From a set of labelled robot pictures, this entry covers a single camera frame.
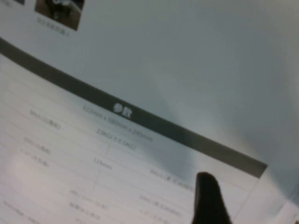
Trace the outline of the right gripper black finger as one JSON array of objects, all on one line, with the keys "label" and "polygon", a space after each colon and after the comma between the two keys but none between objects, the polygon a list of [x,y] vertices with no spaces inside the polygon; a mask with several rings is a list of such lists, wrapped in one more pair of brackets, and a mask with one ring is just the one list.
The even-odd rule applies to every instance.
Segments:
[{"label": "right gripper black finger", "polygon": [[193,224],[232,223],[216,178],[208,172],[196,176]]}]

